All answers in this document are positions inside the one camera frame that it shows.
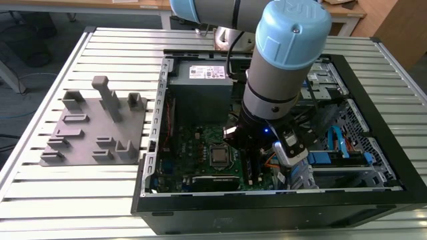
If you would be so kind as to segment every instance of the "white label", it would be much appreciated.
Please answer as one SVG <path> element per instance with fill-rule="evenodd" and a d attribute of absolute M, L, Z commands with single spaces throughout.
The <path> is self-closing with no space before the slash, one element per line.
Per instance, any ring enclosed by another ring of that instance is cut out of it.
<path fill-rule="evenodd" d="M 139 6 L 141 9 L 157 9 L 159 6 L 147 6 L 147 5 L 140 5 Z"/>
<path fill-rule="evenodd" d="M 285 183 L 285 176 L 281 174 L 281 172 L 277 173 L 277 179 L 284 184 Z"/>
<path fill-rule="evenodd" d="M 113 4 L 137 3 L 139 0 L 112 0 Z"/>
<path fill-rule="evenodd" d="M 308 79 L 309 79 L 309 80 L 317 80 L 316 74 L 315 74 L 315 73 L 308 74 Z"/>
<path fill-rule="evenodd" d="M 348 14 L 347 14 L 347 17 L 357 17 L 357 18 L 361 18 L 361 17 L 363 17 L 363 14 L 348 13 Z"/>
<path fill-rule="evenodd" d="M 191 66 L 191 79 L 225 79 L 224 66 Z"/>
<path fill-rule="evenodd" d="M 236 131 L 236 129 L 237 129 L 236 126 L 233 126 L 232 128 L 228 128 L 228 129 L 225 130 L 225 135 L 233 133 L 233 132 Z"/>
<path fill-rule="evenodd" d="M 284 139 L 287 145 L 293 146 L 296 144 L 297 139 L 295 135 L 287 136 Z"/>

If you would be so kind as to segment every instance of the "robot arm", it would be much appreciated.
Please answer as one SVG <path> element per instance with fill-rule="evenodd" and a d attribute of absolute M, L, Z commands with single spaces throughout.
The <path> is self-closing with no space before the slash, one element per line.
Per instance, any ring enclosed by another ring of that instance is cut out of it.
<path fill-rule="evenodd" d="M 171 0 L 171 7 L 187 20 L 255 31 L 243 110 L 224 141 L 235 148 L 256 149 L 279 139 L 285 156 L 295 158 L 305 147 L 287 114 L 325 46 L 329 13 L 313 0 Z"/>

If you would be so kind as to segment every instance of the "aluminum extrusion table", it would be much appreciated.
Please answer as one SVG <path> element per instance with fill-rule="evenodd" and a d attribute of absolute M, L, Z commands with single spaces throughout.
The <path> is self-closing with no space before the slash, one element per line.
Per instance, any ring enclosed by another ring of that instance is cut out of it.
<path fill-rule="evenodd" d="M 99 98 L 91 80 L 108 76 L 119 97 L 139 92 L 153 108 L 163 49 L 212 50 L 213 34 L 193 31 L 97 28 L 85 32 L 0 172 L 0 239 L 127 239 L 155 235 L 131 203 L 137 165 L 39 166 L 60 118 L 65 90 Z M 324 53 L 344 55 L 424 181 L 427 98 L 380 43 L 329 37 Z M 151 127 L 145 116 L 141 147 Z M 159 236 L 159 239 L 376 240 L 427 238 L 427 209 L 395 213 L 353 229 Z"/>

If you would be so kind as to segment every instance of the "floor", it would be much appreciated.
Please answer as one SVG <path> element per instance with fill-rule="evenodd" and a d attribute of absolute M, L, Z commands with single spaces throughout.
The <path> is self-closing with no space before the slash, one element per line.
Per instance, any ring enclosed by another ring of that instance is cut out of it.
<path fill-rule="evenodd" d="M 108 28 L 143 28 L 160 29 L 161 21 L 159 16 L 152 15 L 107 15 L 107 14 L 77 14 L 76 22 L 69 22 L 64 13 L 51 13 L 51 17 L 57 29 L 57 35 L 44 42 L 52 54 L 52 62 L 39 68 L 27 67 L 20 59 L 11 52 L 4 43 L 0 42 L 0 60 L 16 72 L 17 76 L 25 76 L 33 73 L 53 73 L 57 74 L 63 64 L 69 56 L 69 53 L 81 36 L 85 26 L 97 26 Z M 9 26 L 13 26 L 15 21 L 9 14 L 0 14 L 0 32 Z M 177 20 L 171 21 L 171 27 L 175 30 L 191 30 L 196 25 L 179 24 Z M 427 92 L 427 56 L 422 58 L 416 66 L 408 72 Z M 32 119 L 32 114 L 4 119 L 7 116 L 16 116 L 35 111 L 44 99 L 49 90 L 49 86 L 55 80 L 52 75 L 32 75 L 21 79 L 28 88 L 25 95 L 16 94 L 8 89 L 8 86 L 0 81 L 0 134 L 20 136 Z M 1 146 L 16 143 L 15 139 L 0 137 L 0 168 L 8 159 L 11 150 L 1 152 Z"/>

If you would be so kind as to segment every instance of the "black cable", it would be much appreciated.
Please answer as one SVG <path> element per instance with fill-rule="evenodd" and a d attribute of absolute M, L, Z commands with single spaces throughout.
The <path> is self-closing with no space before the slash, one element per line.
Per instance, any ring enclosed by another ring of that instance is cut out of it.
<path fill-rule="evenodd" d="M 288 190 L 288 186 L 291 185 L 291 169 L 287 169 L 284 175 L 284 190 Z"/>
<path fill-rule="evenodd" d="M 9 134 L 1 134 L 0 133 L 0 138 L 8 138 L 8 139 L 20 139 L 20 136 L 16 135 L 9 135 Z"/>
<path fill-rule="evenodd" d="M 11 148 L 8 148 L 8 149 L 0 149 L 0 153 L 4 153 L 4 152 L 11 151 L 11 150 L 13 150 L 13 149 L 15 149 L 15 146 L 11 147 Z"/>
<path fill-rule="evenodd" d="M 235 38 L 235 40 L 233 40 L 233 42 L 232 42 L 232 44 L 231 44 L 231 46 L 229 46 L 228 52 L 227 52 L 225 71 L 227 71 L 228 77 L 229 77 L 231 79 L 235 79 L 235 80 L 237 79 L 237 77 L 236 77 L 236 74 L 232 73 L 231 70 L 229 70 L 229 57 L 231 57 L 231 55 L 232 55 L 233 47 L 235 47 L 236 43 L 239 42 L 239 40 L 240 40 L 240 38 L 241 38 L 241 36 L 243 36 L 244 33 L 245 33 L 244 31 L 240 32 L 240 34 L 239 34 L 239 36 Z"/>
<path fill-rule="evenodd" d="M 7 145 L 7 146 L 1 146 L 0 147 L 0 150 L 4 150 L 4 149 L 8 149 L 9 147 L 13 147 L 15 148 L 16 144 L 11 144 L 11 145 Z"/>
<path fill-rule="evenodd" d="M 237 114 L 235 114 L 235 113 L 232 113 L 232 112 L 229 112 L 228 114 L 229 114 L 231 116 L 233 116 L 233 117 L 235 117 L 235 119 L 239 119 Z"/>
<path fill-rule="evenodd" d="M 307 116 L 305 118 L 303 118 L 299 121 L 296 121 L 296 125 L 301 125 L 301 124 L 307 123 L 312 119 L 313 116 L 315 115 Z"/>
<path fill-rule="evenodd" d="M 300 117 L 303 117 L 305 114 L 308 114 L 308 112 L 312 110 L 313 110 L 313 108 L 308 107 L 300 114 L 296 115 L 296 117 L 293 119 L 297 120 Z"/>
<path fill-rule="evenodd" d="M 307 88 L 308 88 L 308 92 L 309 92 L 313 108 L 317 111 L 319 110 L 317 100 L 316 100 L 316 97 L 315 97 L 312 84 L 311 84 L 311 82 L 309 82 L 309 80 L 307 78 L 305 78 L 305 83 L 307 83 Z"/>

